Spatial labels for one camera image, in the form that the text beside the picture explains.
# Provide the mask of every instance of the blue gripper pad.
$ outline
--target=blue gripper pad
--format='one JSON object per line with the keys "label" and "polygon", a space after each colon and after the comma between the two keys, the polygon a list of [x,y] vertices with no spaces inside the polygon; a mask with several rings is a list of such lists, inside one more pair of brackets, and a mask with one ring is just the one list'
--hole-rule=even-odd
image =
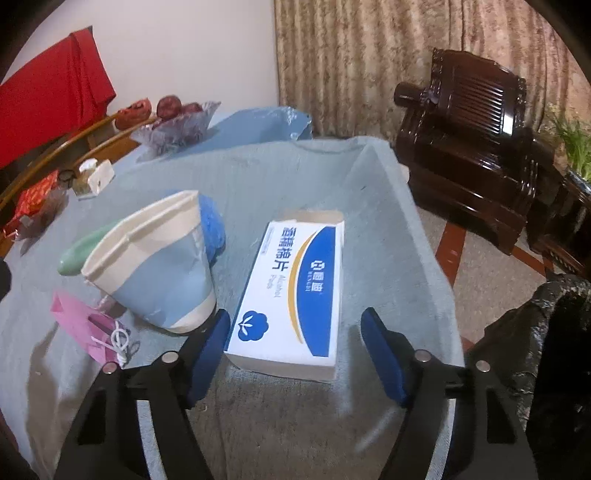
{"label": "blue gripper pad", "polygon": [[193,365],[191,389],[187,395],[190,405],[205,398],[217,366],[222,359],[223,347],[230,331],[230,315],[225,310],[213,328],[207,342],[201,350],[199,358]]}
{"label": "blue gripper pad", "polygon": [[371,307],[361,315],[361,336],[386,395],[405,407],[411,394],[407,376],[412,346],[402,333],[390,332]]}

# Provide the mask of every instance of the small white box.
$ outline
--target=small white box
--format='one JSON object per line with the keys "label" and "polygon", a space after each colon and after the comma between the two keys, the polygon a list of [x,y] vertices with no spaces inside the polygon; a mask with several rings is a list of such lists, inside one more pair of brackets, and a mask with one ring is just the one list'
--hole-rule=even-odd
{"label": "small white box", "polygon": [[113,180],[115,170],[109,160],[100,163],[94,172],[88,177],[88,186],[90,191],[98,195]]}
{"label": "small white box", "polygon": [[240,368],[335,378],[344,223],[270,222],[225,346]]}

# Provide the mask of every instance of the pink paper bag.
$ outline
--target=pink paper bag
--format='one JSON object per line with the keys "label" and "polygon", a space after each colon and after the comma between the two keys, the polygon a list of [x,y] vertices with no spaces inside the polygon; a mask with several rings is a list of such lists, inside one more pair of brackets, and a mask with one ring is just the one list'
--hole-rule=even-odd
{"label": "pink paper bag", "polygon": [[51,309],[57,323],[101,365],[116,362],[117,354],[94,341],[111,344],[115,321],[108,315],[89,307],[65,291],[55,292]]}

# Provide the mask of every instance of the canvas bag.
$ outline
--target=canvas bag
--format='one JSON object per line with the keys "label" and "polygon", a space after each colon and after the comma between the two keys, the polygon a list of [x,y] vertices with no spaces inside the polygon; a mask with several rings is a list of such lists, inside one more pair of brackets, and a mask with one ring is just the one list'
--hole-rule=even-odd
{"label": "canvas bag", "polygon": [[120,221],[82,275],[121,305],[174,333],[199,327],[216,305],[199,194],[184,190]]}

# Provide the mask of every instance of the green plant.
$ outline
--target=green plant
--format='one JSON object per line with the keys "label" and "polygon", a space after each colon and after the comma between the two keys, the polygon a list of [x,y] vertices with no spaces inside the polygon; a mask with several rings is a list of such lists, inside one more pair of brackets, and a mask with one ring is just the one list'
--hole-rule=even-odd
{"label": "green plant", "polygon": [[579,119],[567,120],[556,115],[550,117],[556,134],[564,142],[571,168],[581,178],[591,181],[591,135],[588,124]]}

